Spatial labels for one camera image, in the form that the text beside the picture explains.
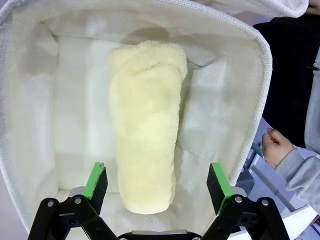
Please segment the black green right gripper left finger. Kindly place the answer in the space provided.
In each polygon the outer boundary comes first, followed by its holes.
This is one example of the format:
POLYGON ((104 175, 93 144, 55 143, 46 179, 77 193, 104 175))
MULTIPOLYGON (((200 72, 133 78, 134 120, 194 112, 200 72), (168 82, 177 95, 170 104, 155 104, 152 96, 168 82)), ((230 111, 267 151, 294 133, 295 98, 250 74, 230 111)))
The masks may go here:
POLYGON ((100 217, 108 187, 106 167, 96 162, 84 189, 59 202, 43 199, 28 235, 29 240, 65 240, 72 228, 82 228, 89 240, 116 240, 118 237, 100 217))

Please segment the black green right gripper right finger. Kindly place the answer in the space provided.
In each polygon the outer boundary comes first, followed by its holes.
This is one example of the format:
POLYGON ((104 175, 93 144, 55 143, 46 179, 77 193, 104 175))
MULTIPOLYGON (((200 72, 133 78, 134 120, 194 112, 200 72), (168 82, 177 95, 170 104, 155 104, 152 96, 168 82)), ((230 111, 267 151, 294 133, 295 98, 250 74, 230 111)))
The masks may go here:
POLYGON ((274 200, 257 201, 234 193, 219 163, 209 166, 207 188, 216 218, 203 235, 205 240, 226 240, 244 227, 252 240, 288 240, 289 235, 274 200))

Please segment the person's left hand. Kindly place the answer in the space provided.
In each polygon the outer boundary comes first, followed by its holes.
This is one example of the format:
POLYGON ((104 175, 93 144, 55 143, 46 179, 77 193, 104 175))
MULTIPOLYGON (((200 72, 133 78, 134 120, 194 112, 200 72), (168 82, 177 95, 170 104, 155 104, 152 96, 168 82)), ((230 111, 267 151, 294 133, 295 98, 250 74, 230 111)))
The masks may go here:
POLYGON ((276 129, 268 127, 267 133, 262 136, 263 157, 273 169, 276 169, 294 148, 294 145, 276 129))

